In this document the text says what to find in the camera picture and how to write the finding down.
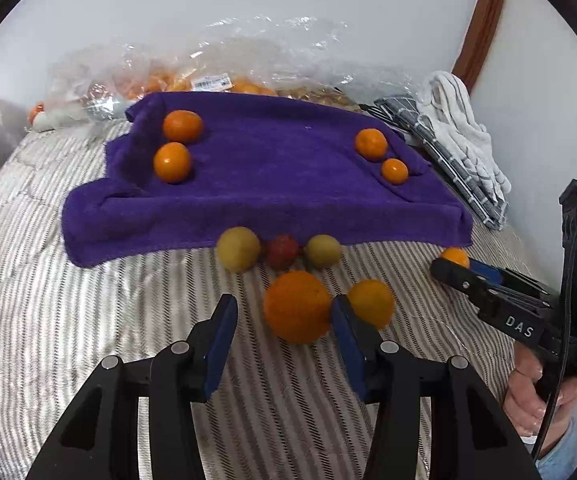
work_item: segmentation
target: mattress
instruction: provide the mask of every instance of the mattress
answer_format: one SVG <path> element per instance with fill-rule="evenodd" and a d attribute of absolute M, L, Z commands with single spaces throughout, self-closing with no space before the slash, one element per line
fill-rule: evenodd
<path fill-rule="evenodd" d="M 219 389 L 193 414 L 208 480 L 361 478 L 377 407 L 350 389 L 329 333 L 290 346 L 264 323 L 275 273 L 220 267 L 215 250 L 160 251 L 83 269 L 64 251 L 60 218 L 73 187 L 104 176 L 104 145 L 126 121 L 31 133 L 0 173 L 0 476 L 23 479 L 63 410 L 108 354 L 154 356 L 207 319 L 222 293 L 239 323 Z M 530 274 L 510 228 L 476 221 L 471 256 Z M 398 307 L 385 338 L 417 356 L 462 354 L 501 399 L 511 341 L 476 317 L 465 296 L 428 269 L 441 248 L 371 242 L 344 248 L 340 266 L 316 272 L 331 294 L 363 278 L 388 282 Z M 140 403 L 139 463 L 150 479 L 147 403 Z M 417 477 L 428 478 L 430 402 L 421 404 Z"/>

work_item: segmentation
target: purple cloth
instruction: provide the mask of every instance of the purple cloth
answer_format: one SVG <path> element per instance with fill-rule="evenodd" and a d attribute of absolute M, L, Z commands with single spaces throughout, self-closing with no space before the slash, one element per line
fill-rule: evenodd
<path fill-rule="evenodd" d="M 153 173 L 166 114 L 204 120 L 188 147 L 192 177 L 177 185 Z M 289 233 L 304 244 L 330 234 L 342 244 L 417 240 L 471 243 L 472 217 L 427 161 L 381 121 L 337 108 L 272 96 L 210 92 L 148 95 L 126 111 L 129 134 L 106 145 L 106 177 L 73 189 L 62 228 L 71 261 L 92 267 L 113 258 L 208 247 L 243 225 L 262 239 Z M 381 163 L 357 154 L 355 135 L 381 130 L 387 156 L 410 178 L 392 186 Z"/>

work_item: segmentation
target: light blue sleeve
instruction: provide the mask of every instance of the light blue sleeve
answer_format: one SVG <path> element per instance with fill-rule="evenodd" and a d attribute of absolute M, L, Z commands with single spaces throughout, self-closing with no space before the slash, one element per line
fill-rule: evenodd
<path fill-rule="evenodd" d="M 567 480 L 575 471 L 575 423 L 571 420 L 564 436 L 548 455 L 535 465 L 542 480 Z"/>

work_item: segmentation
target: wall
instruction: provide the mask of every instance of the wall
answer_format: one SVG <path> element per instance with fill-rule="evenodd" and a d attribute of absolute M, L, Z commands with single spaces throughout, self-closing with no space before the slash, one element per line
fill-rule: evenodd
<path fill-rule="evenodd" d="M 318 16 L 349 25 L 349 56 L 415 74 L 450 70 L 476 0 L 22 0 L 0 26 L 0 98 L 42 99 L 46 67 L 115 38 L 184 44 L 221 18 Z"/>
<path fill-rule="evenodd" d="M 472 97 L 513 185 L 510 221 L 558 286 L 558 198 L 577 178 L 577 36 L 547 0 L 506 0 Z"/>

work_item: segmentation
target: black wire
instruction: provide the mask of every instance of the black wire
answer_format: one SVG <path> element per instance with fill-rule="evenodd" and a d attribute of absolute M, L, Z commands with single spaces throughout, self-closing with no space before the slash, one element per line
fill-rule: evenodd
<path fill-rule="evenodd" d="M 548 398 L 548 405 L 546 406 L 546 413 L 543 416 L 542 425 L 539 427 L 539 432 L 537 433 L 537 440 L 533 446 L 533 451 L 531 453 L 533 460 L 539 458 L 539 453 L 542 450 L 543 441 L 546 439 L 546 433 L 548 433 L 548 428 L 553 420 L 553 415 L 555 414 L 557 398 L 559 397 L 559 390 L 561 389 L 561 383 L 564 379 L 564 374 L 566 372 L 566 364 L 568 362 L 568 352 L 569 346 L 571 344 L 571 295 L 572 295 L 572 279 L 573 279 L 573 269 L 575 268 L 575 255 L 577 253 L 577 227 L 575 229 L 575 234 L 573 235 L 572 245 L 571 245 L 571 256 L 569 259 L 569 267 L 566 273 L 566 289 L 564 291 L 564 301 L 563 301 L 563 326 L 561 330 L 561 346 L 559 348 L 559 375 L 557 379 L 557 385 L 555 390 L 551 393 Z"/>

